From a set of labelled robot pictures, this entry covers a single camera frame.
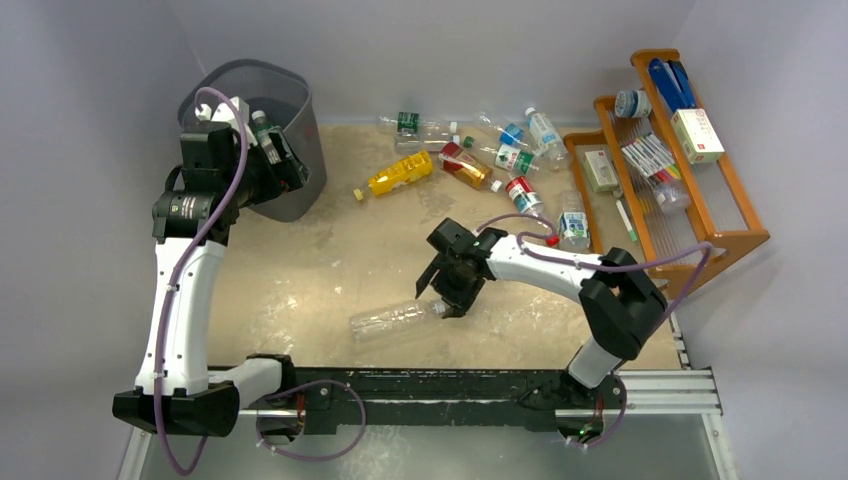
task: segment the tabletop surface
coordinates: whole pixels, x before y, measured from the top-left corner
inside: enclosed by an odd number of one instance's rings
[[[321,126],[327,185],[300,220],[279,223],[243,211],[232,228],[213,298],[209,364],[236,365],[254,352],[286,353],[300,366],[562,368],[588,338],[582,308],[535,287],[487,282],[468,315],[439,320],[381,342],[356,343],[349,317],[411,299],[435,251],[427,235],[450,217],[473,230],[514,212],[504,194],[475,191],[442,171],[385,197],[356,201],[352,190],[397,161],[390,136],[369,126]],[[460,129],[462,134],[475,133]],[[574,130],[561,130],[567,133]],[[499,171],[501,179],[504,172]],[[556,210],[566,169],[534,185]],[[643,260],[611,194],[590,194],[605,249]],[[507,220],[511,233],[541,227]],[[436,298],[428,289],[422,298]],[[680,367],[670,329],[661,328],[624,368]]]

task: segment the white box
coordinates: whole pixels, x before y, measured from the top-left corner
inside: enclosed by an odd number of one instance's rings
[[[589,177],[594,192],[608,192],[618,188],[618,178],[609,156],[603,150],[586,152],[582,158],[583,169]]]
[[[689,163],[713,163],[724,155],[724,147],[703,108],[674,112],[671,126]]]

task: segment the cable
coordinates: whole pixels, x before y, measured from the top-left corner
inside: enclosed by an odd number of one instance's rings
[[[165,458],[168,460],[168,463],[171,464],[174,471],[183,477],[190,475],[191,472],[194,471],[195,467],[197,467],[197,462],[200,460],[200,455],[203,453],[203,447],[206,445],[207,437],[204,436],[200,439],[194,458],[187,468],[183,468],[174,456],[174,452],[171,450],[171,444],[168,442],[168,435],[165,433],[165,416],[162,412],[162,378],[165,369],[165,336],[168,332],[168,320],[170,319],[171,307],[174,302],[174,292],[176,291],[177,283],[182,275],[183,268],[185,268],[185,265],[191,257],[191,254],[194,252],[194,249],[197,248],[200,241],[203,240],[207,233],[209,233],[209,230],[213,225],[215,225],[218,217],[221,216],[224,209],[227,208],[227,205],[233,199],[236,189],[238,189],[238,185],[241,182],[241,178],[244,175],[245,167],[247,166],[248,150],[247,126],[245,125],[241,115],[238,114],[238,109],[235,105],[233,105],[233,102],[231,102],[226,95],[214,88],[201,87],[197,90],[197,93],[194,96],[195,106],[198,106],[200,96],[204,93],[218,97],[218,100],[223,102],[233,112],[233,116],[238,124],[240,151],[236,173],[233,176],[233,181],[230,183],[229,188],[227,188],[226,193],[224,193],[224,197],[221,198],[221,201],[218,203],[218,206],[215,207],[212,215],[210,215],[209,219],[202,224],[200,230],[197,231],[197,234],[191,239],[191,242],[188,244],[185,251],[174,264],[174,269],[171,271],[171,276],[168,278],[168,290],[165,292],[165,297],[162,299],[162,310],[159,314],[159,329],[156,332],[156,357],[153,362],[153,373],[156,375],[156,378],[153,380],[153,417],[156,422],[156,432],[159,434],[159,443],[162,445],[162,450],[165,452]]]
[[[267,448],[268,450],[270,450],[272,453],[278,453],[280,455],[283,455],[284,457],[292,458],[294,460],[301,460],[301,461],[304,461],[304,462],[326,462],[328,460],[335,460],[336,458],[339,458],[342,455],[345,455],[348,452],[350,452],[351,450],[353,450],[353,448],[356,447],[356,445],[359,443],[359,441],[362,440],[363,435],[365,435],[365,403],[362,401],[362,399],[359,397],[359,395],[352,388],[350,388],[349,385],[344,384],[342,382],[339,382],[337,380],[330,380],[330,379],[315,380],[313,382],[304,383],[303,385],[299,385],[297,387],[291,388],[289,390],[286,390],[285,392],[275,393],[273,395],[268,395],[267,397],[263,398],[263,400],[274,400],[274,399],[277,399],[277,398],[288,397],[289,395],[291,395],[293,393],[297,393],[297,392],[306,390],[307,388],[314,387],[316,385],[326,385],[326,384],[336,385],[338,387],[344,388],[346,392],[350,392],[351,396],[353,396],[353,399],[356,400],[356,403],[359,405],[359,414],[360,414],[360,418],[362,420],[359,423],[359,431],[356,432],[356,438],[354,438],[353,441],[350,442],[350,444],[348,446],[346,446],[345,448],[343,448],[343,449],[339,450],[338,452],[333,453],[331,455],[322,455],[322,456],[317,456],[317,457],[314,457],[314,456],[311,456],[311,455],[301,455],[299,453],[287,452],[283,449],[277,448],[276,446],[268,443],[268,440],[266,440],[265,437],[262,435],[262,429],[259,426],[259,420],[260,420],[259,417],[256,418],[256,436],[259,437],[259,443],[257,443],[256,446],[257,447],[263,446],[263,447]]]
[[[535,221],[542,223],[545,226],[547,226],[550,229],[552,235],[556,233],[556,228],[554,228],[554,225],[548,219],[542,218],[542,217],[535,217],[533,215],[527,215],[527,214],[524,214],[524,213],[507,213],[505,215],[497,216],[495,218],[492,218],[490,220],[483,222],[482,225],[477,227],[477,231],[479,232],[480,230],[486,228],[487,226],[489,226],[489,225],[491,225],[495,222],[499,222],[499,221],[506,219],[506,218],[528,218],[528,219],[531,219],[531,220],[535,220]],[[683,251],[678,252],[675,255],[672,255],[672,256],[666,257],[666,258],[662,258],[662,259],[659,259],[659,260],[654,260],[652,262],[637,263],[636,265],[625,265],[625,266],[621,266],[621,267],[610,267],[610,266],[606,266],[606,265],[595,265],[595,264],[592,264],[592,263],[582,263],[582,262],[578,262],[578,261],[575,261],[575,260],[568,260],[568,259],[564,259],[564,258],[551,257],[549,255],[536,253],[536,252],[534,252],[530,249],[524,248],[524,237],[530,237],[530,238],[535,238],[535,239],[544,241],[546,238],[548,238],[548,235],[542,235],[542,234],[538,234],[538,233],[532,233],[532,232],[526,232],[525,231],[525,232],[520,232],[515,236],[515,240],[518,243],[518,248],[520,248],[522,252],[526,253],[530,257],[533,257],[533,258],[538,259],[538,260],[544,260],[544,261],[547,261],[547,262],[559,263],[559,264],[562,264],[562,265],[569,265],[569,266],[577,267],[577,268],[588,268],[590,270],[597,270],[597,271],[606,272],[606,273],[626,273],[626,272],[636,272],[636,271],[639,271],[639,270],[647,270],[649,268],[655,268],[655,267],[658,267],[660,265],[665,265],[667,263],[671,263],[671,262],[680,260],[681,258],[685,258],[685,257],[687,257],[687,256],[689,256],[689,255],[691,255],[691,254],[693,254],[697,251],[703,251],[703,255],[701,256],[701,260],[698,262],[698,265],[695,267],[695,270],[692,272],[692,275],[690,275],[689,279],[686,280],[686,283],[683,284],[683,289],[680,291],[680,295],[678,295],[677,298],[675,298],[671,302],[671,304],[668,306],[668,308],[665,309],[663,314],[657,320],[657,323],[651,328],[651,335],[653,335],[654,332],[656,332],[662,326],[662,324],[665,323],[665,321],[672,314],[672,312],[674,312],[674,310],[677,308],[677,306],[680,305],[680,302],[683,301],[683,299],[686,298],[686,295],[689,294],[689,290],[691,290],[692,285],[695,284],[695,279],[698,277],[698,275],[701,274],[701,271],[704,270],[704,267],[707,266],[707,261],[709,261],[710,255],[712,254],[712,251],[713,251],[713,244],[712,243],[701,242],[697,245],[686,248]],[[609,436],[618,428],[619,424],[621,424],[621,421],[624,419],[624,411],[627,409],[627,388],[624,386],[624,382],[621,380],[621,378],[617,374],[613,373],[613,376],[615,377],[616,381],[618,381],[618,383],[621,385],[621,387],[620,387],[621,392],[622,392],[621,410],[619,411],[618,416],[616,417],[615,421],[613,422],[613,424],[610,426],[609,429],[604,431],[604,433],[601,434],[601,436],[598,437],[594,442],[591,442],[590,444],[581,444],[581,445],[583,445],[583,447],[581,447],[581,448],[584,448],[584,449],[589,448],[590,445],[592,447],[596,447],[596,446],[600,445],[601,443],[605,442],[609,438]],[[570,439],[566,440],[566,445],[569,445],[569,444],[570,444]]]

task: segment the green label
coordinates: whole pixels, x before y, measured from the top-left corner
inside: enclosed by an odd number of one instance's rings
[[[530,165],[533,163],[533,154],[521,152],[518,154],[518,159],[515,161],[515,169],[526,175],[527,170],[530,170]]]
[[[420,115],[413,112],[398,113],[398,133],[418,133]]]

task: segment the white wall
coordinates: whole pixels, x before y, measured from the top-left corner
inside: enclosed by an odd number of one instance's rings
[[[159,0],[4,1],[0,24],[0,476],[114,478],[200,69]]]
[[[481,107],[597,124],[592,100],[638,84],[635,48],[666,47],[694,0],[170,0],[206,70],[258,58],[305,77],[319,121]]]
[[[848,4],[699,0],[675,41],[772,239],[681,312],[745,478],[844,478]]]

